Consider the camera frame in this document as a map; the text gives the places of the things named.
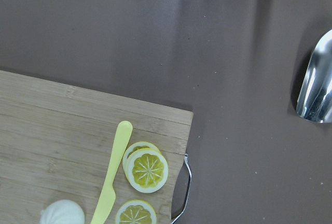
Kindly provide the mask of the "metal ice scoop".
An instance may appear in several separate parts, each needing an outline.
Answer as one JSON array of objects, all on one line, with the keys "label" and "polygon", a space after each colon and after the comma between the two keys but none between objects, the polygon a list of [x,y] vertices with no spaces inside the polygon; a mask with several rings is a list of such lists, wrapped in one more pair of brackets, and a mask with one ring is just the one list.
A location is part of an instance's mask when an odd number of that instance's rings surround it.
[{"label": "metal ice scoop", "polygon": [[331,123],[331,30],[311,52],[296,113],[308,121]]}]

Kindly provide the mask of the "stacked lemon slices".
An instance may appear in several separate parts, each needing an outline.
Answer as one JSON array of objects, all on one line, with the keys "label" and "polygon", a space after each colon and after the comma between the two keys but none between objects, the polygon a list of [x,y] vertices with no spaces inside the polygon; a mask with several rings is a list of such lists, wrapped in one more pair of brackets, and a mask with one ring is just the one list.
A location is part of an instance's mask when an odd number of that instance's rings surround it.
[{"label": "stacked lemon slices", "polygon": [[167,160],[157,146],[140,141],[126,149],[122,168],[130,185],[141,193],[161,189],[168,178]]}]

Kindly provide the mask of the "yellow plastic knife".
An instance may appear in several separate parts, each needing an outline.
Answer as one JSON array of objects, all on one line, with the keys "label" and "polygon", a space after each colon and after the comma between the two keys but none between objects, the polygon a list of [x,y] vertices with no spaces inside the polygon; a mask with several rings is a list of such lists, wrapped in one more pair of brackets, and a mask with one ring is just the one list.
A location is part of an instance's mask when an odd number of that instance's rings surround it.
[{"label": "yellow plastic knife", "polygon": [[116,129],[104,184],[90,223],[105,223],[116,200],[114,180],[133,131],[129,121],[121,121]]}]

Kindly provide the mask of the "single lemon slice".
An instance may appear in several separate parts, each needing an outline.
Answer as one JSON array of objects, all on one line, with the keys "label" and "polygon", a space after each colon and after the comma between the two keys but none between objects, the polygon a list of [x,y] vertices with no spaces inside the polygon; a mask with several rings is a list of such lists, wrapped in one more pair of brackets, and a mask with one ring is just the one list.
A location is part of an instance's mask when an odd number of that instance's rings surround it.
[{"label": "single lemon slice", "polygon": [[124,203],[119,208],[115,223],[156,224],[157,215],[151,204],[135,199]]}]

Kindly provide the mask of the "bamboo cutting board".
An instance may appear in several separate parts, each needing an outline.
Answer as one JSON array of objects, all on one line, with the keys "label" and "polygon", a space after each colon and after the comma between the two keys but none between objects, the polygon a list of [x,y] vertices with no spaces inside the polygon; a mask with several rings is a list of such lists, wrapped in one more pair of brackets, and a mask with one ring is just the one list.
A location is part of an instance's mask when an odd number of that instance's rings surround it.
[{"label": "bamboo cutting board", "polygon": [[122,168],[114,180],[114,223],[123,203],[150,203],[158,223],[178,223],[175,184],[186,158],[190,111],[1,72],[1,223],[38,223],[51,203],[68,199],[89,223],[104,183],[117,125],[133,125],[130,144],[156,145],[169,165],[166,184],[140,193]]}]

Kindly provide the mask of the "white steamed bun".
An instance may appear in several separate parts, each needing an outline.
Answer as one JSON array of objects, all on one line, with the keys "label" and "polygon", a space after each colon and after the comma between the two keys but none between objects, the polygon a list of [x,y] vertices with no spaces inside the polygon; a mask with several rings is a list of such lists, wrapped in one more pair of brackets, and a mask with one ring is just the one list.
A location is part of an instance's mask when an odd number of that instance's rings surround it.
[{"label": "white steamed bun", "polygon": [[51,203],[41,212],[39,223],[85,223],[85,214],[76,202],[59,200]]}]

